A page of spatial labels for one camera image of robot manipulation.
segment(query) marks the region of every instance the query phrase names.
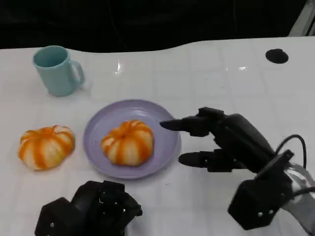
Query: plate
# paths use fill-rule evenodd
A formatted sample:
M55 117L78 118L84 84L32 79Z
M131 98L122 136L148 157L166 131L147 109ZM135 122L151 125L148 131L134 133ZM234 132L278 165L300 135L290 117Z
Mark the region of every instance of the plate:
M110 130L121 123L138 119L153 131L154 150L150 159L139 166L113 165L103 153L100 143ZM172 115L158 104L144 100L124 100L102 108L85 128L83 145L90 162L102 173L124 179L136 179L151 175L166 166L181 150L178 132L166 130L160 122L173 119Z

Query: table surface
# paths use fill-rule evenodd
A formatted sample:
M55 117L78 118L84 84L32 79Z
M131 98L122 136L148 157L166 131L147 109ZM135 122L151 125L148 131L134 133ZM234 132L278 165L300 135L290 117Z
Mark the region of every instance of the table surface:
M287 135L302 135L308 169L315 174L315 39L271 38L204 41L157 52L94 54L70 50L87 82L74 94L48 95L32 56L37 49L0 50L0 235L31 236L41 207L72 198L88 180L110 179L87 161L82 136L88 120L118 100L141 98L181 118L208 106L241 113L275 148ZM289 55L285 64L265 58L269 49ZM63 164L33 172L17 158L19 138L28 129L62 124L76 134L76 149ZM213 150L213 136L182 133L182 152ZM287 144L302 163L297 141ZM248 171L208 173L176 160L151 177L122 181L144 214L128 226L129 236L303 236L294 218L278 212L269 227L243 231L226 212Z

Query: pumpkin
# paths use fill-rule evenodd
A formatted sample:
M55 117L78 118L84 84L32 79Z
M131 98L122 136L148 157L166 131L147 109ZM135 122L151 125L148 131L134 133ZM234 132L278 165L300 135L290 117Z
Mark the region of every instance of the pumpkin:
M74 134L68 127L54 125L26 131L20 140L19 158L34 170L59 165L75 146Z
M152 130L142 121L130 120L112 129L101 141L106 157L115 165L136 166L153 152Z

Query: black cable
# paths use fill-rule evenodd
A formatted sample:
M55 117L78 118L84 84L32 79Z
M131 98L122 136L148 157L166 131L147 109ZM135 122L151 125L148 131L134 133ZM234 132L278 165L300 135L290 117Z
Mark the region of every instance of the black cable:
M237 32L237 23L236 23L236 0L233 1L233 20L234 20L234 28Z
M294 193L292 193L290 196L288 196L287 198L285 198L285 200L283 201L283 204L281 207L283 207L285 204L287 204L289 201L291 201L293 198L299 196L299 195L303 195L303 194L307 194L310 192L315 192L315 187L309 187L309 188L303 188L301 190L298 190Z
M281 161L282 158L284 158L284 156L278 156L280 150L283 148L283 146L290 141L291 139L297 138L301 141L302 143L302 148L303 148L303 167L304 169L306 169L306 163L307 163L307 156L306 156L306 144L304 139L302 138L302 136L298 135L298 134L292 134L288 137L286 137L278 146L278 148L276 149L275 152L275 158L272 159L254 178L254 180L260 178L264 173L268 172L275 164L277 164L279 161Z
M108 14L109 14L109 17L110 17L110 20L111 20L111 24L112 24L112 27L114 28L114 31L115 31L115 34L118 38L118 40L120 41L120 43L123 45L123 47L125 49L128 48L128 46L125 44L125 42L123 41L123 39L121 38L119 32L118 32L118 29L117 27L115 26L115 22L114 22L114 18L113 18L113 14L112 14L112 10L111 10L111 6L110 6L110 0L107 0L107 6L108 6Z
M288 142L290 141L291 139L294 139L294 138L297 138L301 141L302 143L302 148L303 148L303 167L304 169L306 169L306 164L307 164L307 156L306 156L306 144L305 144L305 141L304 139L298 135L298 134L292 134L290 135L289 137L285 138L281 143L280 145L278 146L277 150L276 150L276 156L279 154L280 150L283 148L283 146Z

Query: mug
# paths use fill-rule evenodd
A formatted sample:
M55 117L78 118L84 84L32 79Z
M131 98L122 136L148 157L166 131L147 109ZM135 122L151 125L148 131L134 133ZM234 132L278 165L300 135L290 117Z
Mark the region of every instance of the mug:
M38 50L33 56L33 63L45 87L54 96L67 96L84 83L80 63L70 60L69 52L61 46L48 46ZM73 67L78 71L78 79Z

